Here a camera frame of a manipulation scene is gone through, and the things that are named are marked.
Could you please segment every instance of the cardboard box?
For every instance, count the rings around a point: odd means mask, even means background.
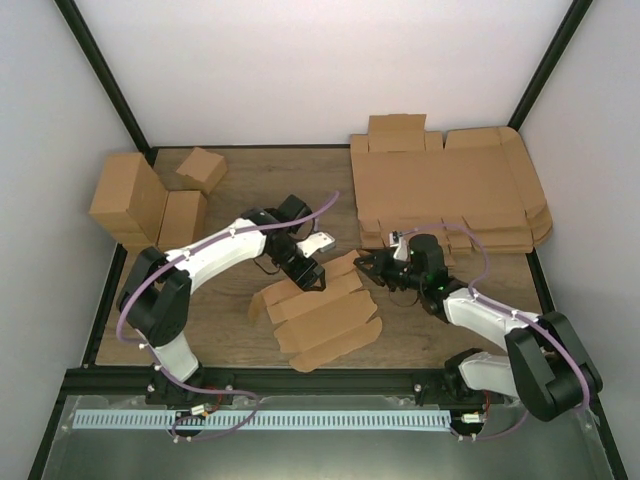
[[[158,249],[166,252],[200,240],[203,237],[206,210],[207,200],[197,190],[169,192]]]
[[[274,336],[280,351],[294,354],[289,364],[310,372],[336,358],[374,342],[382,332],[378,309],[362,288],[353,260],[354,250],[323,264],[327,288],[302,292],[291,280],[270,285],[253,296],[249,319],[254,323],[266,312],[278,325]]]
[[[544,191],[522,138],[509,127],[425,132],[426,115],[369,118],[352,135],[351,165],[363,247],[388,233],[442,222],[467,226],[494,252],[530,252],[551,233]],[[429,232],[445,250],[473,248],[464,234]]]
[[[141,153],[110,155],[89,215],[125,247],[155,245],[167,190]]]
[[[209,195],[227,173],[227,162],[222,155],[196,147],[176,173],[182,178],[186,188]]]

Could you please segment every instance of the wooden surface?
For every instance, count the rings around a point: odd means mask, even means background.
[[[318,256],[320,262],[359,247],[353,180],[348,149],[216,149],[227,158],[229,172],[209,197],[205,232],[214,233],[253,206],[276,207],[293,193],[317,209],[331,192],[338,202],[320,219],[320,225],[337,240],[337,247]],[[189,150],[165,149],[155,169],[170,190],[181,189],[173,173]],[[133,263],[127,257],[120,286]],[[452,273],[469,281],[482,271],[478,254],[456,258]],[[207,366],[287,366],[289,355],[280,353],[268,320],[251,327],[247,308],[254,292],[284,278],[267,276],[253,262],[244,262],[203,285],[191,300],[185,334],[196,356]],[[419,305],[403,308],[415,293],[392,294],[363,278],[378,304],[383,330],[373,344],[332,362],[330,367],[401,368],[441,367],[452,355],[471,347],[496,351],[476,334],[428,316]],[[516,308],[540,312],[540,304],[522,254],[491,255],[491,273],[479,288],[483,293]],[[98,353],[98,365],[146,365],[150,358],[135,346],[118,342],[112,308]]]

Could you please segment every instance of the black metal frame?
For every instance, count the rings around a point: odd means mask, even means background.
[[[120,115],[123,124],[129,131],[136,147],[145,154],[151,165],[155,162],[159,148],[151,148],[146,141],[126,99],[102,56],[89,28],[84,22],[74,0],[55,0],[69,28],[78,40],[80,47],[93,67],[98,79],[107,92],[114,108]],[[553,40],[551,41],[540,65],[536,69],[527,86],[509,126],[519,130],[529,111],[540,95],[546,81],[562,56],[571,37],[586,14],[592,0],[574,0]],[[224,148],[347,148],[348,145],[261,145],[261,146],[224,146]],[[70,395],[144,395],[150,378],[148,367],[100,367],[95,365],[96,355],[109,315],[109,310],[116,295],[118,280],[126,258],[126,252],[121,247],[116,248],[109,270],[106,285],[100,299],[98,312],[93,324],[91,336],[83,357],[83,367],[68,370],[58,399],[54,405],[49,424],[43,436],[36,455],[30,480],[41,478],[46,465],[49,450],[57,429],[64,402]],[[540,300],[543,312],[553,310],[553,300],[544,279],[542,267],[536,252],[527,255],[533,282]],[[354,369],[319,369],[310,374],[299,374],[290,369],[206,369],[207,375],[224,375],[233,378],[236,388],[256,391],[261,395],[287,394],[352,394],[352,395],[408,395],[413,394],[413,385],[439,385],[441,370],[425,369],[394,369],[394,370],[354,370]],[[466,404],[451,402],[441,397],[438,388],[423,395],[425,403],[438,403],[444,408],[462,408],[465,405],[477,404],[477,399],[471,399]],[[600,424],[598,432],[606,449],[609,464],[614,477],[619,480],[628,478],[624,470],[615,441],[606,420],[600,399],[596,396],[592,402],[592,409],[598,415]]]

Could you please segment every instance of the gray floor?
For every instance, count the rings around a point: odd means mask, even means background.
[[[492,407],[491,430],[513,421]],[[240,432],[175,445],[164,431],[68,430],[45,479],[610,479],[593,419],[530,418],[506,438],[459,443],[446,433]]]

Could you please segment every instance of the black corner post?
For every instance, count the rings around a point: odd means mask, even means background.
[[[135,143],[136,148],[140,152],[146,154],[149,151],[149,143],[144,137],[136,118],[133,116],[133,112],[131,108],[129,108],[129,104],[124,98],[122,91],[120,91],[120,87],[111,73],[109,65],[107,65],[96,41],[93,39],[89,27],[85,23],[84,18],[82,18],[76,2],[74,0],[55,0],[55,2],[60,9],[60,13],[62,13],[62,16],[67,21],[73,35],[76,37],[80,48],[91,64],[91,67],[93,67],[93,70],[96,72],[98,80],[100,80],[102,87],[105,92],[107,92],[122,123],[129,132],[129,135],[131,135],[133,143]]]
[[[569,7],[569,10],[567,10],[562,23],[560,23],[560,27],[558,27],[553,40],[551,40],[547,51],[542,57],[538,68],[536,68],[533,77],[531,77],[531,81],[529,81],[529,85],[527,85],[527,89],[524,91],[518,106],[509,120],[509,126],[514,130],[520,130],[520,127],[522,127],[531,108],[536,103],[540,92],[542,92],[544,85],[547,83],[547,80],[549,80],[553,69],[556,67],[558,60],[562,57],[573,34],[578,29],[587,10],[589,10],[591,3],[593,3],[593,0],[573,0],[573,3]]]

